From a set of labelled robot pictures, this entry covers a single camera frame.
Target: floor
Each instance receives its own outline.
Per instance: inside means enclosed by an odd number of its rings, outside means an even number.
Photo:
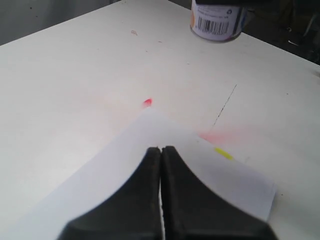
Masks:
[[[49,28],[119,0],[0,0],[0,45]],[[171,0],[185,8],[191,8],[191,0]],[[255,38],[285,51],[320,63],[319,54],[310,44],[297,46],[301,36],[280,28],[272,22],[251,14],[243,30]]]

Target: label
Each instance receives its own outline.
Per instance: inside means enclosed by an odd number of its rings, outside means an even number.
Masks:
[[[242,31],[246,11],[242,7],[197,5],[192,0],[192,30],[200,37],[213,41],[231,39]]]

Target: table surface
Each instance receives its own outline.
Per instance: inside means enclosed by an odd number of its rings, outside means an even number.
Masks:
[[[273,179],[280,240],[320,238],[320,67],[123,0],[0,47],[0,232],[152,106]]]

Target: paper sheet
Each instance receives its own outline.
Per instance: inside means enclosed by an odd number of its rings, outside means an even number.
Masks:
[[[148,147],[175,146],[190,169],[212,191],[266,221],[276,187],[209,142],[152,108],[142,114],[96,157],[23,216],[1,239],[55,240],[65,224],[110,197],[134,172]]]

